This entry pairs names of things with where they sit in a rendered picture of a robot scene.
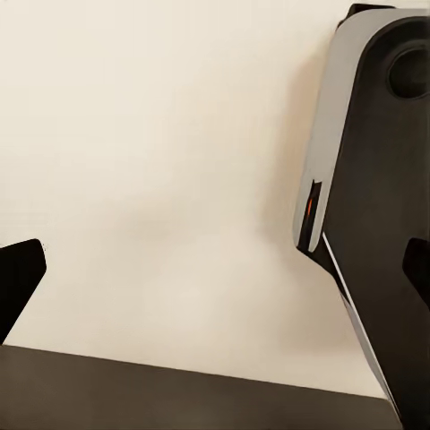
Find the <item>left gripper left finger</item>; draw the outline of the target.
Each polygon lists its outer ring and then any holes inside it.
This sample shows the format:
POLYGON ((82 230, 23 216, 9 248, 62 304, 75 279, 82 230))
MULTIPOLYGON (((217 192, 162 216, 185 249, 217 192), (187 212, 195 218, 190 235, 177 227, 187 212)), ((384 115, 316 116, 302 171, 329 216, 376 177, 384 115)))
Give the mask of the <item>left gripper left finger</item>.
POLYGON ((38 238, 0 248, 0 345, 47 271, 38 238))

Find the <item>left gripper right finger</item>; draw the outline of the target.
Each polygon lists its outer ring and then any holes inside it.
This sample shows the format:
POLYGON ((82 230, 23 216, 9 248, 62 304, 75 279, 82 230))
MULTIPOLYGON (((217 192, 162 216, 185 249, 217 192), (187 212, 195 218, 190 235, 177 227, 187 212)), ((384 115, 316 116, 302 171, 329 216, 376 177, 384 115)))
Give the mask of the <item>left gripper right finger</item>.
POLYGON ((430 241, 410 238, 404 253, 402 269, 430 309, 430 241))

